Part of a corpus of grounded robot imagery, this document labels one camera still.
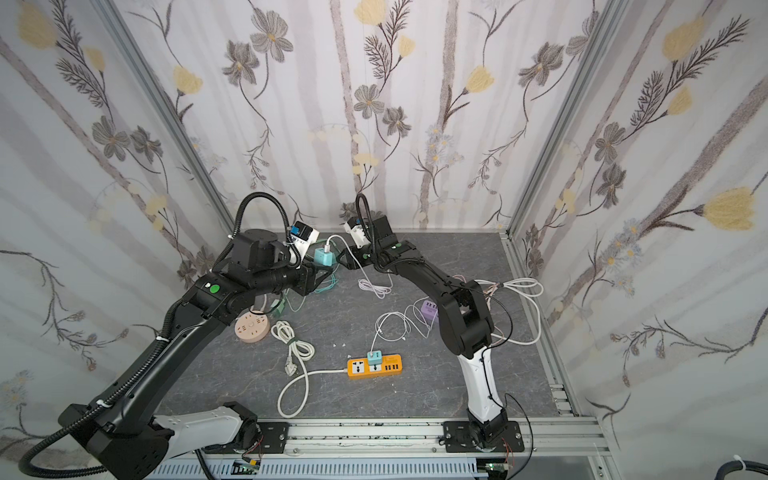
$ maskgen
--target wallpapered wall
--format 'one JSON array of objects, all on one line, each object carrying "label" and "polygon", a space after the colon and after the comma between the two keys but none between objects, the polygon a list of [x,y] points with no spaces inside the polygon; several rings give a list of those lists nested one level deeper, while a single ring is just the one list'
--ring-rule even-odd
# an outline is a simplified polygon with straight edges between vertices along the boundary
[{"label": "wallpapered wall", "polygon": [[455,230],[508,223],[604,1],[116,3],[233,210]]},{"label": "wallpapered wall", "polygon": [[[223,247],[87,2],[0,7],[0,477],[154,338]],[[36,462],[88,459],[62,441]]]},{"label": "wallpapered wall", "polygon": [[766,23],[632,2],[515,234],[628,480],[766,461]]}]

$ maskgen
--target power strip socket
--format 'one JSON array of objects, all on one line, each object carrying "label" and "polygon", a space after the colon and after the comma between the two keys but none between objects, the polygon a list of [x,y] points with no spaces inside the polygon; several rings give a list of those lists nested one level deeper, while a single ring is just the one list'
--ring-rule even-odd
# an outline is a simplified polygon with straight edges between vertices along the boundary
[{"label": "power strip socket", "polygon": [[400,375],[402,358],[400,355],[384,355],[379,365],[368,364],[368,359],[350,359],[346,363],[346,374],[351,379],[369,379],[374,376]]}]

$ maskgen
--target round power socket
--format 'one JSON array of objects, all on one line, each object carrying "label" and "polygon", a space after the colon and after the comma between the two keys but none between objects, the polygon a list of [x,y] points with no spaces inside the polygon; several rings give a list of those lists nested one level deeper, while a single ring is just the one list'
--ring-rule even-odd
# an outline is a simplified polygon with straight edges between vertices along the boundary
[{"label": "round power socket", "polygon": [[259,310],[246,311],[237,317],[235,333],[245,343],[258,342],[270,331],[270,321]]}]

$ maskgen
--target gray marble tabletop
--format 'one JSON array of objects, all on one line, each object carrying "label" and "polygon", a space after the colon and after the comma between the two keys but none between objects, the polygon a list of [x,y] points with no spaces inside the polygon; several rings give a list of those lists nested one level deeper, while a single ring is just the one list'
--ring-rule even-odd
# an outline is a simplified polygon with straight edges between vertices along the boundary
[{"label": "gray marble tabletop", "polygon": [[[506,281],[512,278],[496,233],[401,233],[446,273],[467,279]],[[387,276],[373,268],[366,272],[376,284],[389,285]],[[359,270],[336,272],[336,286],[310,294],[298,312],[286,309],[280,319],[290,323],[296,336],[315,346],[307,370],[345,369],[349,357],[364,357],[374,337],[374,322],[382,313],[403,311],[422,292],[408,280],[393,276],[392,293],[380,300],[358,288]],[[294,309],[301,297],[288,293]],[[497,293],[515,323],[513,339],[530,339],[531,329],[518,295]],[[509,332],[509,319],[495,303],[494,321]],[[387,320],[382,328],[390,338],[402,334],[402,320]],[[393,343],[376,341],[376,348],[402,356],[397,376],[351,380],[345,373],[310,377],[310,393],[300,417],[462,417],[467,392],[458,360],[443,345],[435,325],[427,339],[412,330]],[[237,400],[264,418],[277,418],[277,396],[291,378],[285,373],[287,347],[272,336],[243,343],[230,328],[214,339],[191,363],[165,397],[158,413],[182,414],[214,409]],[[492,351],[492,365],[500,394],[510,392],[529,416],[555,416],[549,384],[536,346],[508,343]],[[293,412],[304,395],[304,381],[296,382],[283,398],[283,411]],[[510,405],[509,415],[521,415]]]}]

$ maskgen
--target metal bracket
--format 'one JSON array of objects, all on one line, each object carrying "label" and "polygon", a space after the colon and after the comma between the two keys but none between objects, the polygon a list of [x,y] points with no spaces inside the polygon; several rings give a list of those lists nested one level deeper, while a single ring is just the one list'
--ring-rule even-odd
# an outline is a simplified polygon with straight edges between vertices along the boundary
[{"label": "metal bracket", "polygon": [[[283,453],[286,448],[286,441],[288,440],[288,422],[259,422],[259,429],[263,439],[259,448],[254,450],[255,454],[265,453]],[[212,445],[204,449],[207,454],[227,454],[227,453],[243,453],[239,449],[235,448],[235,445]]]},{"label": "metal bracket", "polygon": [[552,391],[552,398],[554,399],[554,406],[558,409],[558,414],[561,417],[574,416],[573,407],[568,400],[568,392],[565,391],[565,387],[562,383],[551,383],[549,389]]},{"label": "metal bracket", "polygon": [[479,449],[475,446],[472,436],[469,433],[469,422],[444,422],[442,424],[443,438],[445,439],[445,451],[447,453],[477,453],[477,452],[507,452],[504,441],[507,441],[509,448],[515,452],[523,452],[523,436],[520,433],[520,425],[517,422],[507,422],[504,431],[496,437],[492,447]]}]

